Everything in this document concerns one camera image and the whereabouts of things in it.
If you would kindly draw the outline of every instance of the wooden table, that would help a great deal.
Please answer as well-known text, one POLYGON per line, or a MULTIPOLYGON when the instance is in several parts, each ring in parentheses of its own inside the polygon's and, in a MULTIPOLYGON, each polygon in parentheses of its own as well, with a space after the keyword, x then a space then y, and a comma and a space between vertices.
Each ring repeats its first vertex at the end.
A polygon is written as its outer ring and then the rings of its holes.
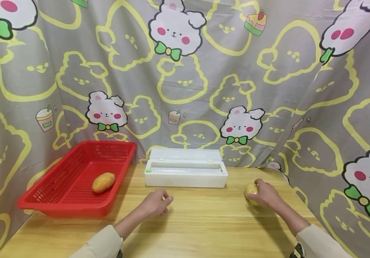
MULTIPOLYGON (((114 224, 155 190, 146 187, 144 165, 131 165, 114 208, 104 219, 49 218, 35 212, 0 251, 0 258, 67 258, 104 226, 114 224)), ((225 188, 167 188, 169 214, 143 222, 122 247, 126 258, 289 257, 296 244, 272 211, 255 209, 245 185, 262 178, 299 214, 322 228, 307 206, 274 170, 228 168, 225 188)))

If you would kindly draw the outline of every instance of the beige sleeve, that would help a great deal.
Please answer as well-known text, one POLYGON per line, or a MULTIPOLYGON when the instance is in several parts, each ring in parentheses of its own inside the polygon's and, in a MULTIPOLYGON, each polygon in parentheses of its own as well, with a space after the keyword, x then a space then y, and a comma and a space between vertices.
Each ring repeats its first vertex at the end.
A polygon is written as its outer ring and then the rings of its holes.
POLYGON ((351 258, 341 245, 316 225, 297 234, 306 258, 351 258))
POLYGON ((106 226, 93 236, 70 258, 116 258, 123 239, 112 225, 106 226))

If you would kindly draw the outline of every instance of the yellow potato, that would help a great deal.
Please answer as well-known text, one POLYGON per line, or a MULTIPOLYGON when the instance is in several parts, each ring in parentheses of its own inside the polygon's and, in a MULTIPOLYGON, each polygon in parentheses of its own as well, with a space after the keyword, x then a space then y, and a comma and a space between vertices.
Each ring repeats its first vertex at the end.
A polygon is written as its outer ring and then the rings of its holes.
POLYGON ((115 183, 115 174, 111 172, 106 172, 98 176, 95 181, 93 181, 92 190, 95 193, 102 193, 106 189, 110 188, 115 183))
MULTIPOLYGON (((247 194, 256 194, 258 193, 258 186, 255 183, 250 183, 245 186, 244 195, 247 196, 247 194)), ((249 200, 253 206, 258 206, 258 203, 253 200, 249 200)))

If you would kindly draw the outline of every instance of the red plastic basket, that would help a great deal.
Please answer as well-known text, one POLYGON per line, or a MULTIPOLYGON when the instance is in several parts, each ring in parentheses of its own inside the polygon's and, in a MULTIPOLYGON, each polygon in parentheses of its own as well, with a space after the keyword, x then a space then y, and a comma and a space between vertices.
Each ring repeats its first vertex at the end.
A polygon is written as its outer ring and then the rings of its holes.
POLYGON ((133 142, 81 142, 26 191, 17 206, 52 217, 104 217, 112 209, 135 149, 133 142), (115 174, 114 185, 93 193, 93 181, 105 172, 115 174))

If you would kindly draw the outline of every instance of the hand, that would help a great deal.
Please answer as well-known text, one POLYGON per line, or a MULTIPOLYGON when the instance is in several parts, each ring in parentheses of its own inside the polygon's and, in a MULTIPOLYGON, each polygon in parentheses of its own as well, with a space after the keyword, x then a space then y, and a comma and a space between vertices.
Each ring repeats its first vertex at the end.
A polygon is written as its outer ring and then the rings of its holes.
POLYGON ((138 208, 144 212, 147 218, 153 216, 163 216, 168 212, 168 206, 173 201, 173 196, 169 196, 165 190, 156 190, 139 204, 138 208))
POLYGON ((277 190, 271 184, 264 182, 260 178, 255 180, 255 184, 258 185, 258 193, 248 193, 246 196, 248 199, 256 201, 261 206, 272 209, 284 203, 277 190))

